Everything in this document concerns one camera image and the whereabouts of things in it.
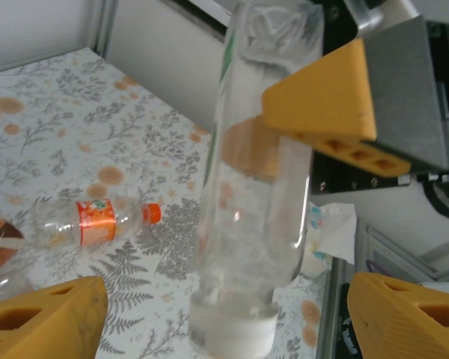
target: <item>orange flower print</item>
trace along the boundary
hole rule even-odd
[[[302,331],[302,339],[311,348],[317,346],[317,334],[313,327],[307,325]]]
[[[221,209],[227,208],[227,202],[233,198],[233,187],[228,181],[224,181],[219,189],[219,200],[218,205]]]
[[[196,132],[190,133],[189,139],[195,142],[196,144],[199,144],[201,142],[201,136]]]
[[[119,185],[124,178],[121,169],[115,166],[105,166],[98,171],[98,179],[107,185]]]
[[[7,135],[14,136],[18,135],[18,133],[20,132],[20,128],[17,125],[11,123],[10,125],[6,125],[3,128],[3,132],[5,132]]]
[[[87,144],[80,144],[78,146],[79,150],[82,151],[83,153],[90,153],[91,152],[91,147]]]
[[[104,198],[106,196],[106,192],[108,191],[108,187],[103,185],[102,183],[94,183],[93,185],[88,186],[87,195],[89,198],[93,198],[94,200]]]
[[[99,243],[107,242],[110,238],[110,231],[108,228],[89,227],[83,230],[83,243],[87,245],[97,245]]]
[[[19,206],[22,204],[22,198],[20,196],[8,196],[5,200],[12,206]]]
[[[117,224],[114,227],[114,235],[116,236],[121,236],[123,234],[123,232],[125,231],[125,229],[123,228],[123,226]]]
[[[321,312],[316,303],[312,301],[303,301],[301,305],[302,317],[311,325],[319,324]]]
[[[132,79],[132,78],[129,77],[129,76],[123,76],[123,78],[121,79],[121,81],[124,82],[125,84],[129,85],[129,86],[138,86],[138,85],[140,85],[140,84],[138,83],[138,81]]]
[[[220,188],[220,193],[222,197],[230,200],[234,196],[233,186],[228,181],[224,181]]]
[[[126,90],[128,88],[128,85],[125,84],[124,82],[120,82],[120,81],[115,81],[113,84],[114,88],[116,88],[117,90]]]
[[[48,242],[48,246],[51,248],[60,247],[66,242],[67,242],[66,235],[64,235],[63,233],[53,233]]]
[[[186,187],[188,187],[188,189],[193,192],[195,190],[195,181],[189,181],[188,183],[186,183]]]
[[[114,200],[114,207],[116,209],[125,209],[128,206],[128,201],[125,197],[116,197]]]
[[[0,98],[0,112],[4,114],[18,114],[23,111],[25,106],[19,99],[13,97],[1,97]]]
[[[65,137],[67,135],[67,130],[66,129],[59,129],[57,131],[56,135],[59,138]]]
[[[207,238],[203,235],[198,235],[198,255],[202,254],[207,247]]]
[[[173,292],[171,292],[171,293],[166,293],[166,294],[162,295],[162,299],[163,299],[163,301],[164,301],[165,303],[168,303],[168,302],[170,302],[170,301],[173,301],[173,300],[174,300]]]
[[[201,128],[200,126],[198,126],[198,125],[193,125],[193,130],[194,130],[196,133],[198,133],[199,135],[202,135],[202,136],[208,135],[208,134],[209,134],[209,132],[208,132],[207,130],[202,129],[202,128]]]

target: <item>plastic bottle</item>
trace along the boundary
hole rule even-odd
[[[204,180],[189,339],[214,358],[264,358],[275,287],[299,273],[312,149],[262,121],[261,94],[322,55],[323,14],[307,0],[241,0],[230,20]]]
[[[23,273],[13,270],[0,275],[0,301],[28,292],[33,292],[33,286]]]
[[[140,205],[137,200],[117,196],[102,200],[42,203],[34,208],[35,245],[45,248],[65,245],[95,245],[134,235],[143,224],[161,219],[159,205]]]

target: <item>table surface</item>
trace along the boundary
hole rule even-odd
[[[209,141],[89,49],[0,73],[0,214],[28,240],[30,209],[55,198],[127,194],[164,212],[147,238],[53,252],[27,245],[2,271],[21,269],[36,287],[102,276],[110,310],[97,358],[202,358],[186,332]],[[324,278],[275,291],[270,358],[315,357],[323,297]]]

